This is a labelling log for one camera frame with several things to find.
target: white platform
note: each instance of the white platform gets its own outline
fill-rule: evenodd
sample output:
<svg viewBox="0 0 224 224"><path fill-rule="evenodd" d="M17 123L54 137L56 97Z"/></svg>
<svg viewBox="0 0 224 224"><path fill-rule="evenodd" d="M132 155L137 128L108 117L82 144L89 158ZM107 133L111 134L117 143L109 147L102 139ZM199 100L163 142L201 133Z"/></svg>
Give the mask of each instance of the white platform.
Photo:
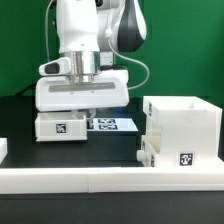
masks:
<svg viewBox="0 0 224 224"><path fill-rule="evenodd" d="M0 149L3 159L6 139ZM219 159L201 168L0 169L0 194L210 190L224 190Z"/></svg>

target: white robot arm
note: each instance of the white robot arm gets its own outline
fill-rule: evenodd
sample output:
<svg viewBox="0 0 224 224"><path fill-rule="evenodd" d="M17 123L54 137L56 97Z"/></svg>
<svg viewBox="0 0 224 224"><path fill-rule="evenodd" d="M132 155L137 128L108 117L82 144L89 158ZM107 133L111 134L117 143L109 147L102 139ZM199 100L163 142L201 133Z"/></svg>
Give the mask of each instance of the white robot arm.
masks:
<svg viewBox="0 0 224 224"><path fill-rule="evenodd" d="M128 71L101 71L100 52L136 51L146 38L145 21L138 0L57 0L56 7L61 57L39 67L45 77L37 83L36 107L48 118L71 111L77 120L79 110L90 110L91 127L96 108L129 102Z"/></svg>

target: green wall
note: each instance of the green wall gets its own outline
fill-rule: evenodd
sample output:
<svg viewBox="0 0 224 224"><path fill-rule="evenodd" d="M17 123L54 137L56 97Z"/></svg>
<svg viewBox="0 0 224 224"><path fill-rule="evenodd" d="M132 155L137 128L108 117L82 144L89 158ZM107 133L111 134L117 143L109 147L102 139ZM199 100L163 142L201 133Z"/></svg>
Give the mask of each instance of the green wall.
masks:
<svg viewBox="0 0 224 224"><path fill-rule="evenodd" d="M147 85L131 91L130 96L194 95L223 106L224 1L139 2L147 23L147 41L138 52L127 55L146 63L151 77ZM0 96L13 95L38 79L38 67L46 62L47 4L48 0L1 1ZM50 40L54 59L58 40L53 27ZM130 85L143 80L142 68L118 62L130 70Z"/></svg>

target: white box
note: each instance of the white box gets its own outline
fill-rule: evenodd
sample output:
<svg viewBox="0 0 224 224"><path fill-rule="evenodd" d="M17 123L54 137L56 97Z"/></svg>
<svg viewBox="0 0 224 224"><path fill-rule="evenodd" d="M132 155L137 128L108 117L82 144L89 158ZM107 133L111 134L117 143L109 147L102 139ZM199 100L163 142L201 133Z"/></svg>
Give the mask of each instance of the white box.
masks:
<svg viewBox="0 0 224 224"><path fill-rule="evenodd" d="M71 112L38 113L35 121L37 141L86 140L86 114L77 116L75 119Z"/></svg>
<svg viewBox="0 0 224 224"><path fill-rule="evenodd" d="M216 160L220 108L197 97L145 96L143 111L146 135L138 160L145 166L204 166Z"/></svg>

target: black table surface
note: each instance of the black table surface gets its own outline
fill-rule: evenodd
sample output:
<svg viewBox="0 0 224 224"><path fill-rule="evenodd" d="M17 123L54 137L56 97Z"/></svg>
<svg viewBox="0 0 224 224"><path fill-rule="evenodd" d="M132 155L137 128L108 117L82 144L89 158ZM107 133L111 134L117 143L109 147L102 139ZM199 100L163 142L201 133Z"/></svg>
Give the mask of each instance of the black table surface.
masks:
<svg viewBox="0 0 224 224"><path fill-rule="evenodd" d="M89 132L87 141L35 141L32 97L0 98L0 137L8 155L0 168L140 167L136 151L145 132L142 99L97 117L132 118L138 132ZM219 156L223 159L221 132ZM224 221L224 192L123 192L0 195L0 223L203 223Z"/></svg>

